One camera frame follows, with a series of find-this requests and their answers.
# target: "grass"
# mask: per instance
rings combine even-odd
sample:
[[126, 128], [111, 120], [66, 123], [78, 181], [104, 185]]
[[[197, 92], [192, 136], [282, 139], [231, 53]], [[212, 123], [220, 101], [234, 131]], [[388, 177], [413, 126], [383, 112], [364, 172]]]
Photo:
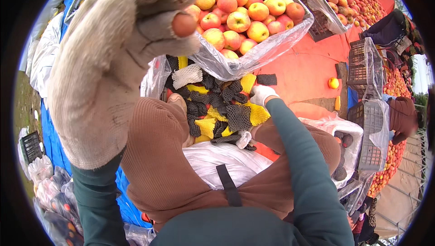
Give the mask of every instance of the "grass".
[[[34, 112], [38, 112], [39, 121], [35, 119]], [[40, 141], [42, 142], [42, 124], [41, 124], [41, 97], [29, 84], [29, 77], [19, 71], [15, 85], [14, 97], [14, 141], [15, 147], [18, 144], [18, 134], [21, 128], [29, 126], [29, 133], [37, 131]], [[33, 192], [33, 182], [27, 180], [21, 165], [17, 166], [21, 174], [23, 187], [29, 197], [30, 202], [35, 196]]]

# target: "dark green sleeve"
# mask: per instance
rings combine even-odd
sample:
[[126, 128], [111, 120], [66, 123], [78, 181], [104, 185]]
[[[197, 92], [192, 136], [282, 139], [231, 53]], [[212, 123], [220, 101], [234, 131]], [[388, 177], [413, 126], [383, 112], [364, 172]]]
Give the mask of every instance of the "dark green sleeve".
[[124, 150], [98, 169], [84, 170], [71, 165], [85, 246], [129, 245], [116, 201], [115, 183]]
[[353, 245], [346, 211], [317, 143], [281, 99], [271, 99], [266, 108], [288, 156], [295, 227], [311, 245]]

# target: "black strap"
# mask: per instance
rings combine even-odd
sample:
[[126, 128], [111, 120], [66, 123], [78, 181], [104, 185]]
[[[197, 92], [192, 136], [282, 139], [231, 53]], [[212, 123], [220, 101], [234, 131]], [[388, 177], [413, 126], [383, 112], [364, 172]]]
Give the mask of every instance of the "black strap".
[[227, 167], [225, 164], [216, 166], [217, 174], [219, 175], [220, 181], [224, 186], [225, 194], [227, 195], [228, 204], [234, 207], [240, 207], [242, 205], [242, 199], [240, 198], [239, 192], [231, 179]]

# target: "glove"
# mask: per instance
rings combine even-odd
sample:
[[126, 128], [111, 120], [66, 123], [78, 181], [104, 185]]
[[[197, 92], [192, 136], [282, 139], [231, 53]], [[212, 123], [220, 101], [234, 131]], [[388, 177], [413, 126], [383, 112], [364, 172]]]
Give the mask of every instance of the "glove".
[[253, 97], [251, 97], [251, 103], [263, 106], [266, 109], [266, 106], [264, 105], [264, 101], [269, 96], [277, 96], [275, 90], [269, 86], [264, 85], [258, 85], [253, 86], [251, 89], [251, 94], [253, 94]]
[[70, 162], [104, 166], [127, 143], [139, 86], [156, 56], [190, 55], [195, 0], [85, 0], [56, 57], [48, 106]]

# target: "brown ribbed pants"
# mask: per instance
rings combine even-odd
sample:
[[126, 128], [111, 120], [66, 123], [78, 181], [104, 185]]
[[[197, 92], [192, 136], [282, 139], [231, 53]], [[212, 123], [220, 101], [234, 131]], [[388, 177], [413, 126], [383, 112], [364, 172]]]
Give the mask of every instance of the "brown ribbed pants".
[[[332, 174], [340, 161], [340, 146], [332, 135], [305, 126], [318, 143]], [[153, 98], [140, 98], [121, 167], [130, 181], [128, 196], [155, 221], [156, 231], [183, 212], [228, 206], [225, 192], [211, 190], [185, 158], [181, 147], [188, 134], [182, 109]], [[240, 186], [239, 194], [244, 206], [262, 207], [282, 219], [293, 210], [293, 192], [285, 148], [271, 118], [256, 131], [255, 140], [281, 156]]]

